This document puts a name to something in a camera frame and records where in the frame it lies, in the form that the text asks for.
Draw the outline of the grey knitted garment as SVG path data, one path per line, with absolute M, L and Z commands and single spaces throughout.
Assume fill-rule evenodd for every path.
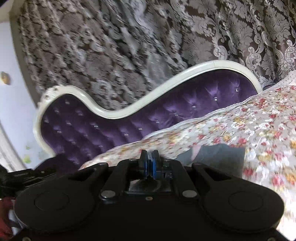
M 201 163 L 223 173 L 241 178 L 244 158 L 244 147 L 217 144 L 213 146 L 194 145 L 189 150 L 179 154 L 176 160 L 180 161 L 183 166 Z

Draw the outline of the purple velvet cushion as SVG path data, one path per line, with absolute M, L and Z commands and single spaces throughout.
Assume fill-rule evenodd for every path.
M 78 169 L 79 166 L 73 161 L 68 160 L 64 154 L 58 154 L 55 157 L 48 158 L 35 168 L 38 171 L 55 171 L 58 176 L 74 173 Z

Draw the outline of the purple tufted sofa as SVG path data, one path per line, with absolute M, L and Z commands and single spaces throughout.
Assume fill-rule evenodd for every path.
M 203 117 L 261 91 L 248 68 L 228 60 L 190 67 L 120 110 L 102 108 L 78 87 L 56 85 L 41 97 L 33 132 L 49 158 L 64 154 L 80 168 L 114 147 Z

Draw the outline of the floral bed sheet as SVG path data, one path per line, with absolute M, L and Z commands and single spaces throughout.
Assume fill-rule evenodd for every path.
M 242 177 L 275 191 L 285 203 L 278 231 L 295 239 L 295 72 L 273 87 L 202 118 L 182 121 L 140 141 L 115 147 L 82 165 L 115 166 L 137 158 L 142 150 L 158 150 L 175 158 L 191 147 L 227 144 L 244 147 Z

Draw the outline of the brown damask curtain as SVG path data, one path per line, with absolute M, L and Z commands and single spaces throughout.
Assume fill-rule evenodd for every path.
M 262 87 L 295 69 L 295 1 L 23 1 L 12 30 L 35 94 L 73 85 L 109 110 L 210 60 Z

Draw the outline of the white oval mirror frame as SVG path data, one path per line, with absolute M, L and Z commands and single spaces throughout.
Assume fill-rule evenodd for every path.
M 0 151 L 1 165 L 6 170 L 14 172 L 26 169 L 26 166 L 14 150 L 2 126 L 0 126 Z

